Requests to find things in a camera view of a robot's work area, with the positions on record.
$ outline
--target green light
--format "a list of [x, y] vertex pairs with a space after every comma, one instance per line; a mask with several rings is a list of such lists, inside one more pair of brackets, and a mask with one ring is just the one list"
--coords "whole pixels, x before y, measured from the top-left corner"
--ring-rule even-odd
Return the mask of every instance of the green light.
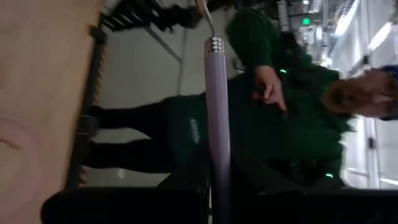
[[307, 26], [311, 24], [311, 20], [309, 18], [304, 18], [303, 19], [303, 25]]

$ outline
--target table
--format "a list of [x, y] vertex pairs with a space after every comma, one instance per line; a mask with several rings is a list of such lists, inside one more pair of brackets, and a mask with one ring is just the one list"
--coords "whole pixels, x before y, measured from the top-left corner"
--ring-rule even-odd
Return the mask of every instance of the table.
[[44, 139], [43, 180], [21, 212], [0, 223], [40, 223], [40, 206], [65, 181], [103, 0], [2, 0], [0, 111], [32, 126]]

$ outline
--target concrete floor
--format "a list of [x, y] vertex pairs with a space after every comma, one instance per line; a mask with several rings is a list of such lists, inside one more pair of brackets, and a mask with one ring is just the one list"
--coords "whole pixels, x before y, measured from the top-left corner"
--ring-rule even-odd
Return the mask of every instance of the concrete floor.
[[[164, 0], [181, 6], [186, 0]], [[215, 28], [224, 37], [224, 25], [230, 11], [213, 13]], [[200, 93], [205, 89], [203, 71], [203, 44], [210, 30], [202, 23], [195, 30], [175, 27], [174, 33], [151, 29], [179, 56], [178, 63], [144, 29], [110, 34], [106, 67], [103, 75], [101, 106], [104, 108], [132, 108], [154, 103], [168, 96]], [[226, 55], [230, 62], [233, 51], [226, 43]], [[229, 63], [228, 73], [235, 72]], [[146, 138], [132, 129], [101, 130], [95, 141], [126, 142]], [[167, 175], [154, 175], [122, 169], [89, 170], [87, 185], [90, 186], [153, 186]]]

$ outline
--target green sweatshirt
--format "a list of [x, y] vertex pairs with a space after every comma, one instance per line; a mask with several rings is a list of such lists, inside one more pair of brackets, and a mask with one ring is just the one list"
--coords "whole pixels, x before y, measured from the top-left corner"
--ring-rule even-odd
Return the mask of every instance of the green sweatshirt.
[[[339, 141], [349, 131], [349, 117], [329, 113], [320, 102], [323, 89], [339, 79], [338, 73], [312, 64], [304, 51], [293, 56], [284, 48], [272, 21], [256, 10], [237, 12], [226, 33], [246, 67], [244, 74], [228, 80], [231, 150], [248, 150], [263, 161], [275, 157], [326, 159], [330, 161], [327, 172], [338, 175], [343, 151]], [[290, 62], [300, 63], [301, 69]], [[253, 103], [254, 68], [259, 65], [284, 70], [280, 77], [287, 118], [277, 105]], [[316, 85], [310, 91], [294, 88], [291, 83], [297, 77]], [[202, 93], [168, 99], [170, 147], [180, 162], [208, 139], [205, 97]]]

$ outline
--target skin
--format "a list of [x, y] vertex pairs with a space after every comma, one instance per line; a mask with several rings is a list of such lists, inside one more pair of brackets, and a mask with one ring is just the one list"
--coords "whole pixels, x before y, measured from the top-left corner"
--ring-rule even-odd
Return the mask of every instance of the skin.
[[[287, 111], [280, 80], [269, 66], [256, 69], [257, 84], [265, 86], [264, 94], [253, 93], [253, 98], [264, 97], [265, 103], [276, 103]], [[338, 80], [325, 91], [322, 103], [332, 113], [359, 114], [368, 118], [388, 118], [398, 114], [398, 81], [391, 73], [366, 70], [358, 78]]]

